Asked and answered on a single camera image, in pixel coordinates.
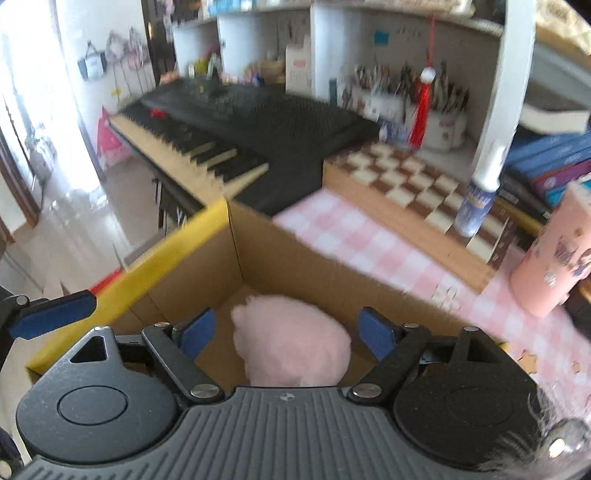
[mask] red tassel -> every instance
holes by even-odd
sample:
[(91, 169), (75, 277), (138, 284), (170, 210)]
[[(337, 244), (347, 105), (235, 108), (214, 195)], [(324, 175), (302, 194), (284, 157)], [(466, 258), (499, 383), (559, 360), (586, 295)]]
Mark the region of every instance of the red tassel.
[(421, 74), (421, 92), (418, 96), (417, 116), (414, 119), (413, 129), (408, 137), (408, 144), (414, 150), (421, 148), (423, 138), (427, 131), (427, 121), (431, 111), (431, 84), (435, 79), (435, 70), (427, 67)]
[(423, 144), (429, 112), (431, 111), (431, 84), (435, 80), (436, 72), (432, 68), (433, 50), (435, 48), (435, 17), (431, 18), (431, 34), (429, 36), (429, 48), (427, 50), (427, 67), (421, 74), (421, 90), (418, 94), (417, 116), (414, 119), (413, 129), (408, 137), (408, 145), (413, 150), (418, 150)]

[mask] piano key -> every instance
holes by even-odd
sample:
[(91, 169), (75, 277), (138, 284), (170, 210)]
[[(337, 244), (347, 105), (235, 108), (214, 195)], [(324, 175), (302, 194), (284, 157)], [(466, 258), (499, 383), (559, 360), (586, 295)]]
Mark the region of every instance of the piano key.
[(209, 170), (210, 166), (215, 166), (215, 165), (219, 165), (221, 163), (224, 163), (225, 161), (228, 161), (231, 158), (234, 158), (237, 154), (238, 154), (238, 150), (236, 148), (225, 151), (224, 153), (220, 153), (219, 155), (216, 155), (215, 157), (210, 158), (206, 162), (206, 167)]
[(205, 143), (203, 145), (198, 146), (197, 148), (192, 149), (190, 152), (187, 153), (187, 155), (189, 157), (191, 157), (191, 160), (193, 159), (193, 157), (206, 152), (207, 150), (211, 150), (213, 147), (215, 147), (216, 143), (215, 142), (208, 142)]
[(225, 142), (216, 142), (213, 148), (210, 148), (203, 153), (193, 155), (191, 157), (191, 161), (194, 161), (197, 165), (201, 165), (201, 163), (205, 163), (208, 160), (211, 160), (213, 157), (231, 150), (233, 147), (234, 145), (230, 145)]
[[(178, 138), (182, 132), (181, 123), (170, 118), (150, 118), (150, 110), (141, 107), (143, 111), (126, 109), (124, 114), (111, 117), (112, 127), (203, 205), (210, 205), (223, 197), (235, 197), (269, 169), (268, 163), (262, 163), (264, 160), (254, 152), (210, 135), (203, 145), (212, 142), (214, 147), (196, 154), (196, 161), (191, 161), (192, 155), (179, 153), (171, 141), (166, 141), (169, 135)], [(206, 135), (192, 127), (186, 131)]]
[(175, 150), (179, 151), (182, 155), (186, 155), (191, 150), (194, 150), (195, 148), (200, 147), (201, 145), (205, 145), (206, 143), (211, 142), (212, 140), (213, 138), (209, 135), (190, 134), (189, 136), (189, 134), (187, 134), (186, 137), (180, 140), (173, 141), (172, 145)]
[(222, 163), (213, 165), (207, 164), (207, 171), (213, 172), (216, 177), (222, 176), (225, 172), (235, 168), (239, 163), (248, 161), (254, 154), (249, 150), (240, 149), (236, 155)]
[(250, 159), (237, 164), (234, 168), (224, 172), (222, 174), (222, 181), (229, 182), (234, 180), (263, 164), (265, 164), (265, 161), (260, 157), (251, 157)]

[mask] pink cup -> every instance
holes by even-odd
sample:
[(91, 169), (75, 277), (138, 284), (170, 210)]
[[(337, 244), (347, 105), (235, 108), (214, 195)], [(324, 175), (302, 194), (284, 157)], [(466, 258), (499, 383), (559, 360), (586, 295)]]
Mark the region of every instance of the pink cup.
[(521, 307), (543, 318), (591, 273), (591, 192), (569, 183), (548, 225), (511, 274)]

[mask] white pom-pom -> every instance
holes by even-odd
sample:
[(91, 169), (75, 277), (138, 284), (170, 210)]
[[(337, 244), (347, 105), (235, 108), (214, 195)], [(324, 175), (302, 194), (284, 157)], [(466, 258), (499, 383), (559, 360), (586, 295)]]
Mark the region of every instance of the white pom-pom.
[(432, 67), (426, 67), (421, 74), (421, 83), (430, 85), (435, 80), (437, 72)]

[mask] fluffy white fur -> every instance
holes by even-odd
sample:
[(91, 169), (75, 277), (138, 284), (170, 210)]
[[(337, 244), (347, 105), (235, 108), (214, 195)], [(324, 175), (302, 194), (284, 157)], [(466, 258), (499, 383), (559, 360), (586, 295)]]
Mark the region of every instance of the fluffy white fur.
[[(559, 385), (538, 389), (541, 415), (532, 415), (538, 421), (540, 437), (563, 419), (580, 419), (591, 428), (591, 413), (577, 408)], [(517, 435), (500, 439), (502, 449), (490, 462), (482, 465), (484, 471), (496, 472), (505, 480), (576, 480), (591, 468), (591, 450), (581, 449), (571, 454), (549, 458), (541, 445), (532, 450)]]
[(283, 296), (234, 307), (234, 345), (257, 387), (336, 385), (349, 366), (351, 338), (334, 318)]

